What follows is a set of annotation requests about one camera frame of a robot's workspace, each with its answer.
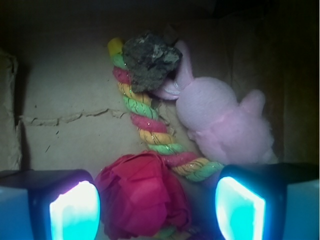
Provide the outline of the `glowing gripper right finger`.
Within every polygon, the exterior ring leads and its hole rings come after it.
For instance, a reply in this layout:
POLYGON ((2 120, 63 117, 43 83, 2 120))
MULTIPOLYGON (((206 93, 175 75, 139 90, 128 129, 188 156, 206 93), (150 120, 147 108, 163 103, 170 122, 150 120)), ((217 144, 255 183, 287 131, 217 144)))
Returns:
POLYGON ((319 166, 227 165, 216 185, 215 213, 225 240, 318 240, 319 166))

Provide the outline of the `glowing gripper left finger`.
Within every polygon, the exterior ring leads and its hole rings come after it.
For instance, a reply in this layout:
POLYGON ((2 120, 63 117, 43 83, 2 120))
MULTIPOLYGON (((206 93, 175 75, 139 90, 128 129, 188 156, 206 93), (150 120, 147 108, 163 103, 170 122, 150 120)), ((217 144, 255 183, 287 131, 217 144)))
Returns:
POLYGON ((100 196, 90 173, 73 170, 2 170, 2 240, 94 240, 100 196))

